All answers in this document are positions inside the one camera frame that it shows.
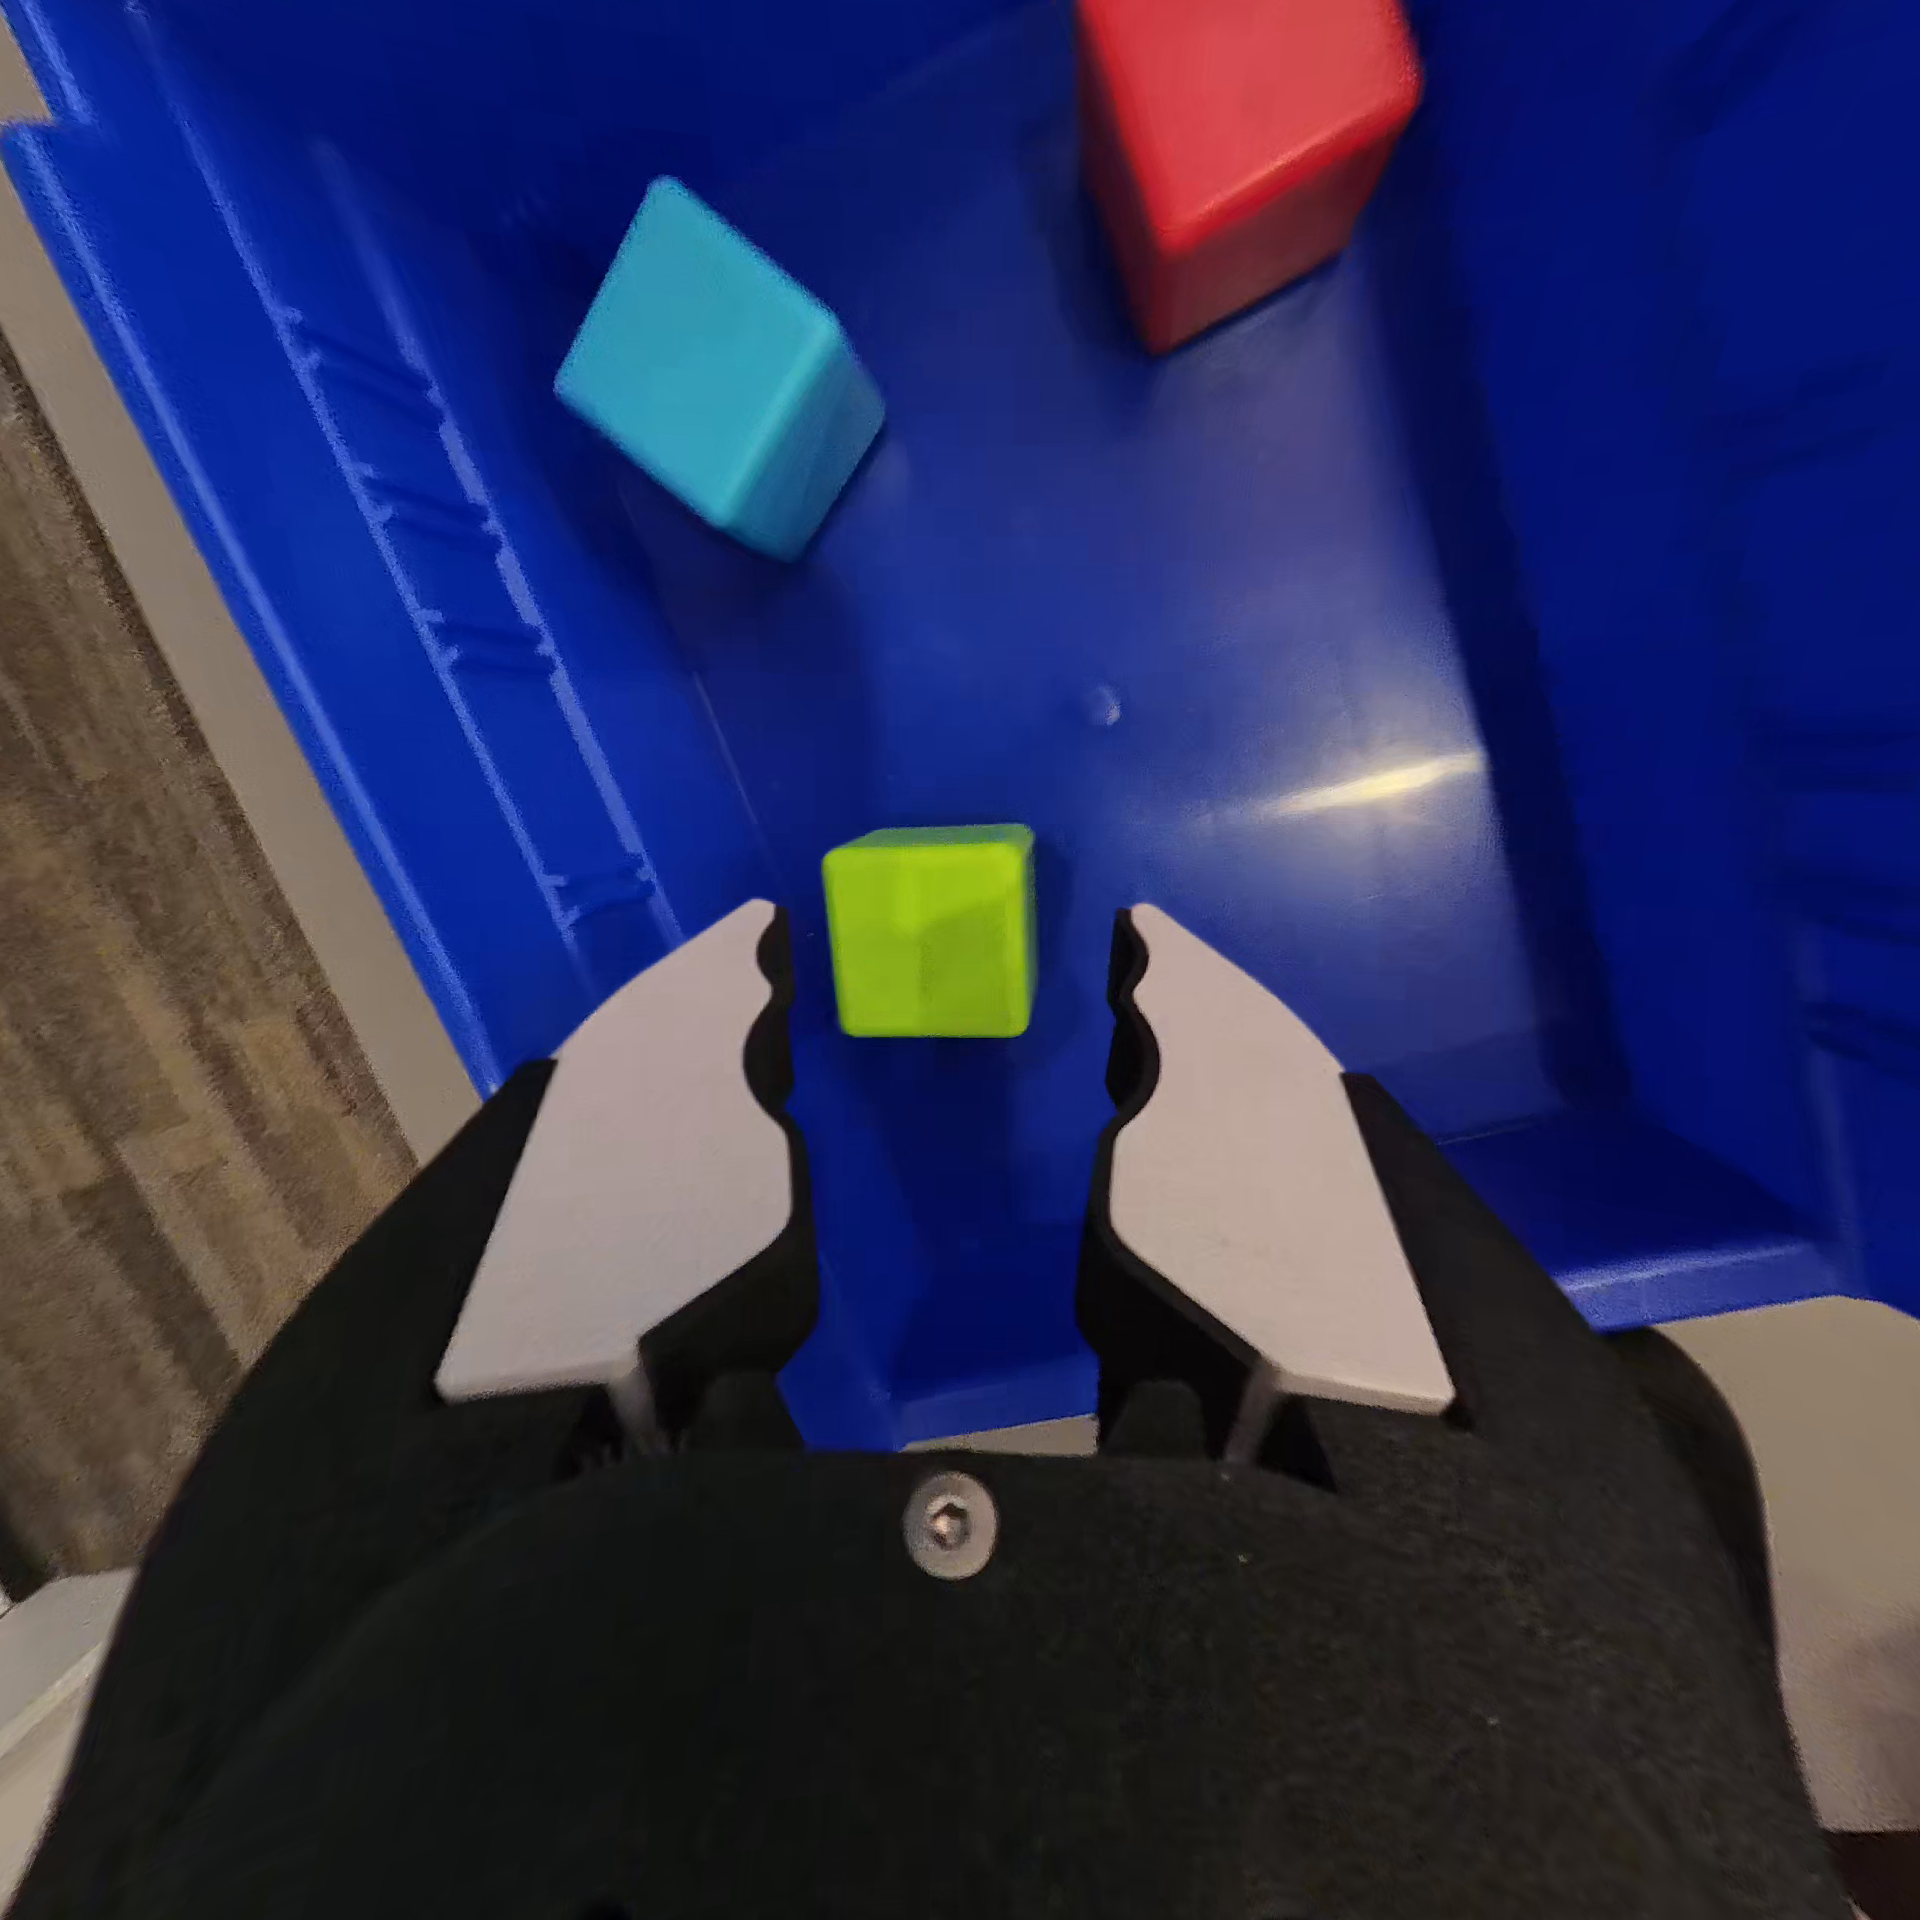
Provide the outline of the green cube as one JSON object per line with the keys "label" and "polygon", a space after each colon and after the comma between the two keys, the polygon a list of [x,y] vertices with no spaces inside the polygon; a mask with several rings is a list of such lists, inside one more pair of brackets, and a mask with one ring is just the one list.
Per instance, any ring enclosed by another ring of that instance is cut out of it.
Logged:
{"label": "green cube", "polygon": [[824,855],[835,1013],[856,1041],[1014,1041],[1037,993],[1037,839],[890,827]]}

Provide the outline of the light blue cube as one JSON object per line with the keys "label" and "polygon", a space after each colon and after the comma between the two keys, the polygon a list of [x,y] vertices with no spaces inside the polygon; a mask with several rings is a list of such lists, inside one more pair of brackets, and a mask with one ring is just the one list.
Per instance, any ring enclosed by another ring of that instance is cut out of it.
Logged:
{"label": "light blue cube", "polygon": [[885,423],[829,307],[672,177],[646,185],[553,394],[716,533],[779,563],[821,533]]}

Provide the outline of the blue plastic bin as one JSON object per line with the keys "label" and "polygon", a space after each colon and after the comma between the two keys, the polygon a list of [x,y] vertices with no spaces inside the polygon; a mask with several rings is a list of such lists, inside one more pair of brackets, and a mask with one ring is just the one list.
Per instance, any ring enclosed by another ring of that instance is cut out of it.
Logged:
{"label": "blue plastic bin", "polygon": [[[784,905],[828,1445],[1091,1409],[1113,920],[1382,1082],[1598,1329],[1915,1312],[1915,5],[1410,5],[1346,255],[1166,357],[1068,5],[4,5],[4,169],[483,1095]],[[882,432],[790,563],[553,394],[658,177]],[[1014,1041],[824,857],[1027,825]]]}

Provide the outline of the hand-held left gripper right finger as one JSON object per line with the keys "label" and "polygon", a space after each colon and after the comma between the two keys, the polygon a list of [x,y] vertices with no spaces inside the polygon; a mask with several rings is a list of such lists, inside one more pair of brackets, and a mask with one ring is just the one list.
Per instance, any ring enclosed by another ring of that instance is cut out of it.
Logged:
{"label": "hand-held left gripper right finger", "polygon": [[1105,1456],[1258,1463],[1293,1401],[1457,1385],[1333,1050],[1166,911],[1118,912],[1076,1266]]}

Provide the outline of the red cube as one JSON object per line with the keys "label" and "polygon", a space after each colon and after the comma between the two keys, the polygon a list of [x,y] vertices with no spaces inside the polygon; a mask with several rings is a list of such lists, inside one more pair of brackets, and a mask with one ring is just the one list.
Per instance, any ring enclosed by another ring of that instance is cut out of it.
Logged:
{"label": "red cube", "polygon": [[1152,352],[1354,237],[1424,77],[1396,3],[1078,3],[1083,181]]}

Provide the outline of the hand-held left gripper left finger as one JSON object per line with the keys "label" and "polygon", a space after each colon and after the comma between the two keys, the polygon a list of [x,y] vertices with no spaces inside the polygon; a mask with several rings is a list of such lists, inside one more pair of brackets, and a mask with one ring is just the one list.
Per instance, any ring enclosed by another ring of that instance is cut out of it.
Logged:
{"label": "hand-held left gripper left finger", "polygon": [[747,901],[562,1045],[436,1371],[446,1403],[590,1388],[643,1450],[802,1452],[819,1324],[789,1107],[787,914]]}

